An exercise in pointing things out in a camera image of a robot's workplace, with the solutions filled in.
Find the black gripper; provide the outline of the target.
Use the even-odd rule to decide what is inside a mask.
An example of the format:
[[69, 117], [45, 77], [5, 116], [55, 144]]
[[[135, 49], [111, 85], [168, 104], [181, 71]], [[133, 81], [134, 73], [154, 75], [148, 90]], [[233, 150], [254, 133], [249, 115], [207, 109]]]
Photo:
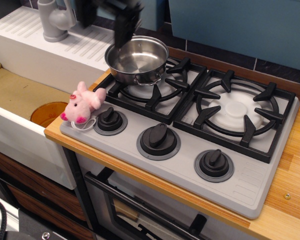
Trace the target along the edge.
[[115, 15], [114, 44], [121, 49], [141, 25], [140, 14], [144, 4], [141, 0], [76, 0], [77, 20], [82, 27], [93, 24], [99, 7]]

